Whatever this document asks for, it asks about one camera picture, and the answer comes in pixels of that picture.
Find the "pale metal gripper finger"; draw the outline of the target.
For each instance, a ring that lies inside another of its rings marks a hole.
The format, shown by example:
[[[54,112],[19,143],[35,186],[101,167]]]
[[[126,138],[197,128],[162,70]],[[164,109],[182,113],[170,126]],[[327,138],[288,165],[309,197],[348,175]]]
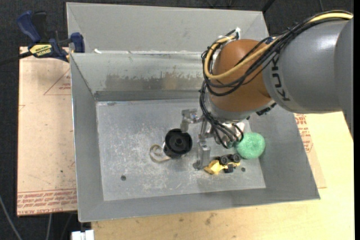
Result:
[[[197,160],[193,166],[196,170],[201,170],[209,165],[211,148],[204,138],[199,138],[197,145]]]
[[[203,121],[203,116],[198,116],[197,109],[182,110],[181,132],[187,132],[190,124],[198,124]]]

